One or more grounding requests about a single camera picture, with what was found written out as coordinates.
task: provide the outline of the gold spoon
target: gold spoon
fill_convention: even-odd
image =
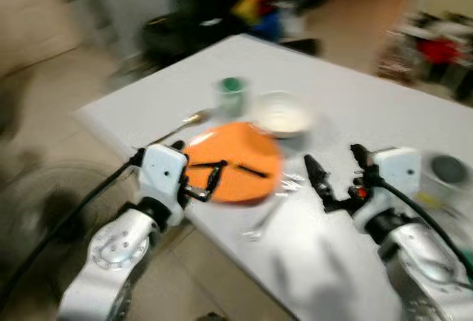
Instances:
[[[145,147],[148,147],[149,145],[154,145],[155,143],[159,143],[161,141],[164,141],[168,137],[177,134],[179,131],[181,131],[182,129],[185,129],[188,126],[205,123],[208,119],[211,118],[211,116],[212,116],[211,110],[209,110],[209,109],[199,110],[198,112],[195,112],[191,116],[185,118],[183,120],[183,124],[181,126],[177,127],[175,130],[165,134],[163,137],[158,138],[157,140],[154,140],[151,143],[148,143]]]

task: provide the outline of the green cup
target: green cup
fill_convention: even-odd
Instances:
[[[237,118],[245,110],[245,82],[240,78],[225,78],[217,84],[219,111],[224,118]]]

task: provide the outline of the red object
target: red object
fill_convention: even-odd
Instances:
[[[258,0],[259,2],[259,9],[258,14],[261,16],[265,14],[269,14],[274,10],[274,6],[270,3],[273,0]]]
[[[456,44],[446,38],[422,41],[418,49],[432,64],[451,64],[459,56]]]
[[[366,198],[368,195],[367,191],[364,188],[358,188],[358,196],[362,197],[363,199]]]

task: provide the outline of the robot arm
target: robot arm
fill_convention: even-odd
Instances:
[[[150,146],[139,174],[141,201],[126,204],[119,216],[90,241],[86,262],[63,295],[58,320],[124,320],[132,289],[157,248],[160,233],[178,225],[189,197],[210,199],[225,162],[217,165],[206,189],[188,185],[187,157],[173,147]]]
[[[304,157],[325,211],[346,210],[358,231],[369,234],[380,246],[378,254],[402,300],[405,320],[473,320],[473,290],[465,288],[464,265],[422,219],[398,212],[391,193],[371,181],[382,177],[413,196],[420,182],[418,152],[400,148],[371,153],[360,145],[352,146],[352,151],[364,174],[354,180],[350,198],[343,201],[334,198],[323,168],[311,156]]]

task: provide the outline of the black cable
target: black cable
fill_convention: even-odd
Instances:
[[[117,169],[107,179],[105,179],[102,183],[96,186],[88,195],[86,195],[86,197],[81,201],[81,203],[77,205],[74,210],[71,211],[70,214],[64,217],[54,229],[47,233],[43,240],[41,240],[41,242],[35,247],[35,249],[33,249],[30,255],[28,255],[27,259],[24,260],[24,262],[16,269],[15,273],[13,273],[12,277],[8,280],[7,284],[2,289],[0,294],[0,313],[6,306],[8,298],[12,294],[13,290],[15,289],[23,274],[25,274],[28,269],[30,269],[31,265],[35,262],[36,258],[38,258],[38,256],[42,253],[46,246],[58,236],[58,233],[62,230],[62,228],[65,227],[65,225],[69,224],[72,220],[74,220],[87,204],[93,201],[101,192],[103,192],[118,177],[120,177],[121,174],[128,167],[141,166],[143,153],[144,149],[139,149],[135,156],[130,158],[128,162],[122,165],[122,167]]]
[[[455,282],[455,285],[460,287],[460,288],[464,288],[464,289],[468,289],[468,290],[473,291],[473,285],[471,285],[471,284]]]
[[[463,252],[455,245],[449,235],[442,229],[442,227],[435,221],[432,217],[430,217],[427,212],[422,209],[418,204],[416,204],[412,199],[410,199],[407,195],[403,192],[397,190],[394,186],[387,183],[383,178],[379,178],[375,182],[376,186],[380,186],[381,188],[385,188],[388,192],[391,192],[396,197],[401,199],[405,204],[407,204],[412,210],[421,216],[432,229],[437,232],[437,234],[442,238],[443,241],[447,244],[447,246],[453,251],[455,256],[459,259],[459,261],[465,266],[466,275],[473,280],[473,266],[468,261],[468,258],[463,254]]]

